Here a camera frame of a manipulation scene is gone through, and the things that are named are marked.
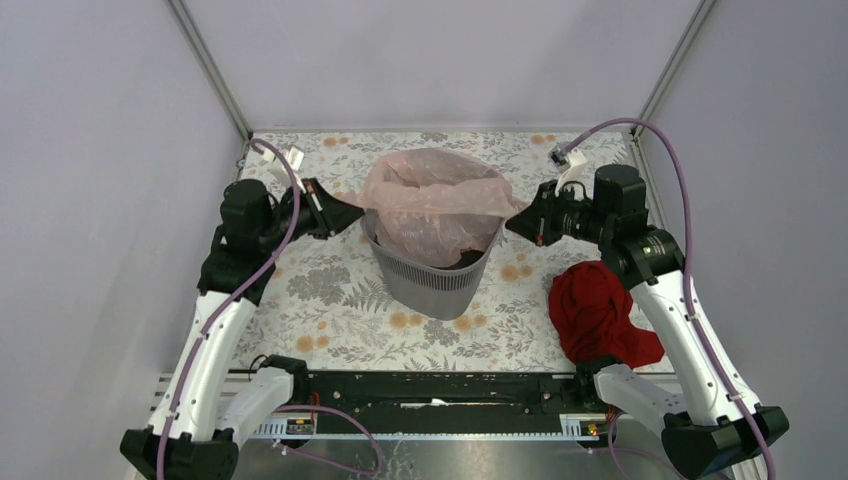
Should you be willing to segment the pink plastic trash bag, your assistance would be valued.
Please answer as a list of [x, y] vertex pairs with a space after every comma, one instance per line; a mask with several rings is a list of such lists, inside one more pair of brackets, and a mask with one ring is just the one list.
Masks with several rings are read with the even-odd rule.
[[501, 223], [526, 207], [494, 166], [441, 148], [381, 156], [361, 190], [341, 199], [377, 215], [381, 246], [435, 268], [487, 250]]

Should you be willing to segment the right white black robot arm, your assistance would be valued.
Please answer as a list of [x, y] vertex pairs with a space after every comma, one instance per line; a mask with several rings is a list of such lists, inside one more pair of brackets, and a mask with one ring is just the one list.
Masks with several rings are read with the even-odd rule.
[[592, 198], [576, 199], [551, 180], [506, 221], [506, 229], [548, 246], [568, 236], [596, 245], [602, 262], [630, 291], [670, 360], [681, 388], [672, 395], [605, 355], [578, 366], [575, 402], [612, 406], [656, 434], [671, 465], [701, 479], [757, 457], [787, 432], [778, 406], [764, 406], [716, 338], [696, 300], [673, 236], [648, 222], [646, 185], [636, 168], [596, 170]]

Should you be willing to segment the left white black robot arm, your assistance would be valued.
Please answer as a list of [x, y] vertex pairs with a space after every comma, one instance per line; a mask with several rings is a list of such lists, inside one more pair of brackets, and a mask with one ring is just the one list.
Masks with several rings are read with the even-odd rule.
[[143, 478], [229, 479], [241, 446], [273, 411], [307, 404], [305, 362], [280, 355], [268, 356], [228, 407], [221, 391], [285, 247], [303, 236], [327, 240], [363, 214], [315, 179], [295, 184], [280, 200], [256, 179], [225, 189], [176, 371], [147, 426], [127, 430], [120, 444]]

